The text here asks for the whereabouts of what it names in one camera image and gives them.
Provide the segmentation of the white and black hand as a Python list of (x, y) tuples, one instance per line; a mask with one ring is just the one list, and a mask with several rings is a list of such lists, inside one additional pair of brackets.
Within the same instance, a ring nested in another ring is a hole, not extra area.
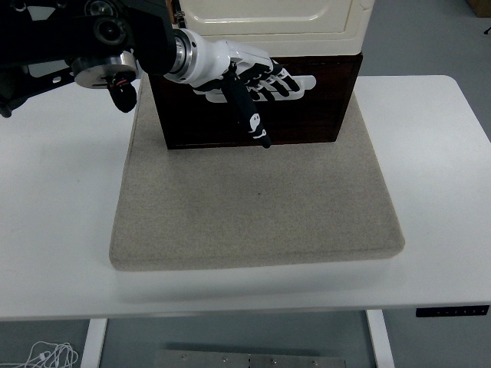
[(272, 142), (255, 102), (274, 101), (274, 93), (290, 97), (301, 85), (262, 49), (230, 40), (207, 41), (189, 29), (173, 32), (176, 60), (166, 78), (190, 85), (195, 92), (220, 92), (231, 107), (237, 124), (268, 149)]

